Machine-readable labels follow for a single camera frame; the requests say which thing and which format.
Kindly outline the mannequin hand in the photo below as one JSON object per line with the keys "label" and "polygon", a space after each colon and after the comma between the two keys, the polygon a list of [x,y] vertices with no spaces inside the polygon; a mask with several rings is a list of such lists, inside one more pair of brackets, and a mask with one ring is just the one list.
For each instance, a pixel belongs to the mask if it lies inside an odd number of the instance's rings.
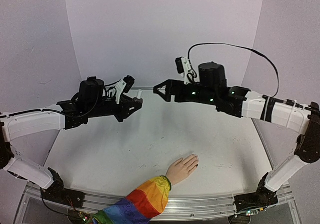
{"label": "mannequin hand", "polygon": [[191,154],[188,157],[180,158],[172,163],[167,172],[166,177],[174,186],[187,179],[199,166],[199,157]]}

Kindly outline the aluminium front rail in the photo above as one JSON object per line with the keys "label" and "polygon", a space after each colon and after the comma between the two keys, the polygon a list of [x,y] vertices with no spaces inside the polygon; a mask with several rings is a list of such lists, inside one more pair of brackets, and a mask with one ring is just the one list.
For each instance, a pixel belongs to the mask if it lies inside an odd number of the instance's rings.
{"label": "aluminium front rail", "polygon": [[287,185],[271,191],[260,183],[257,190],[222,196],[170,197],[173,186],[166,176],[143,182],[124,197],[86,193],[63,187],[39,188],[28,184],[27,194],[34,194],[49,208],[51,204],[69,207],[82,223],[147,223],[149,220],[193,221],[218,217],[246,218],[293,199]]}

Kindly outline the white nail polish cap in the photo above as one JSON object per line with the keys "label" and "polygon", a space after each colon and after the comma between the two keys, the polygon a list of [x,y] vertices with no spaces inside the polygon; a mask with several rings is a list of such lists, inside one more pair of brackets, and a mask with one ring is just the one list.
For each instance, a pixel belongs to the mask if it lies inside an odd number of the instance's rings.
{"label": "white nail polish cap", "polygon": [[142,93],[143,93],[143,90],[139,89],[138,92],[137,92],[136,98],[137,99],[141,99],[142,98]]}

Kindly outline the purple nail polish bottle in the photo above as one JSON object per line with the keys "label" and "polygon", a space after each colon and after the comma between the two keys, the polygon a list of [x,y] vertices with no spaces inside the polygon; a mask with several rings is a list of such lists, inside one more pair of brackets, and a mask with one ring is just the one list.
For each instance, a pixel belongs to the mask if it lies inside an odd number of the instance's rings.
{"label": "purple nail polish bottle", "polygon": [[135,103],[138,103],[138,104],[141,104],[141,105],[143,104],[143,99],[142,98],[135,97],[133,100],[134,100]]}

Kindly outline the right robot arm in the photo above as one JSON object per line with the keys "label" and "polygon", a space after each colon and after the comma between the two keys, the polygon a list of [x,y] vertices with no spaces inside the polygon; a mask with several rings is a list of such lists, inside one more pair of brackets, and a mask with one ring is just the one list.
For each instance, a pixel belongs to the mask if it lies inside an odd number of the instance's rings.
{"label": "right robot arm", "polygon": [[[302,103],[320,100],[320,81],[316,78],[294,81],[285,78],[280,87],[282,98],[297,98]],[[240,127],[246,118],[231,117],[227,114],[218,113],[213,107],[199,104],[200,110],[205,114],[201,115],[201,121],[192,124],[191,128],[183,132],[183,135],[196,133],[201,137],[209,137],[216,140],[229,133],[230,125]],[[284,160],[285,155],[294,147],[296,140],[295,133],[279,125],[263,121],[255,121],[256,129],[261,135],[271,160],[278,164]],[[320,164],[310,164],[298,171],[290,184],[297,201],[297,207],[303,223],[312,223],[320,216]]]}

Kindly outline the rainbow sleeve forearm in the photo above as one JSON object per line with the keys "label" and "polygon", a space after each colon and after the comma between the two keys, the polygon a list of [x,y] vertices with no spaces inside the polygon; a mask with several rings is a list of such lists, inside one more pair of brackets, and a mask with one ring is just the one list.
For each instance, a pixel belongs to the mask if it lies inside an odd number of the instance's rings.
{"label": "rainbow sleeve forearm", "polygon": [[89,224],[148,224],[164,212],[172,189],[166,176],[145,181],[110,207],[99,210]]}

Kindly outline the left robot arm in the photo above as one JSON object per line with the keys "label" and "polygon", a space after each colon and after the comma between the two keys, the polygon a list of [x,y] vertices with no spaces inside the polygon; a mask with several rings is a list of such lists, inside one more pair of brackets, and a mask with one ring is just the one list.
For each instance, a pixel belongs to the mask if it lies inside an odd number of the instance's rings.
{"label": "left robot arm", "polygon": [[40,187],[47,201],[79,208],[85,194],[65,187],[58,171],[44,167],[13,146],[12,142],[31,136],[44,137],[87,124],[90,118],[115,116],[124,121],[143,105],[141,94],[131,98],[125,94],[115,97],[95,94],[92,97],[77,93],[72,100],[61,101],[47,108],[38,108],[0,116],[0,167],[19,179]]}

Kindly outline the aluminium back edge strip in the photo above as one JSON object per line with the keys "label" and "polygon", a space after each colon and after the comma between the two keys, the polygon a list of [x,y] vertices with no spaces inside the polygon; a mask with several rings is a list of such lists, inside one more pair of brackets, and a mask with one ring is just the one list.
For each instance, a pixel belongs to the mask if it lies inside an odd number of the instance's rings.
{"label": "aluminium back edge strip", "polygon": [[132,90],[149,90],[149,91],[154,91],[154,87],[138,87],[138,86],[134,86],[132,88]]}

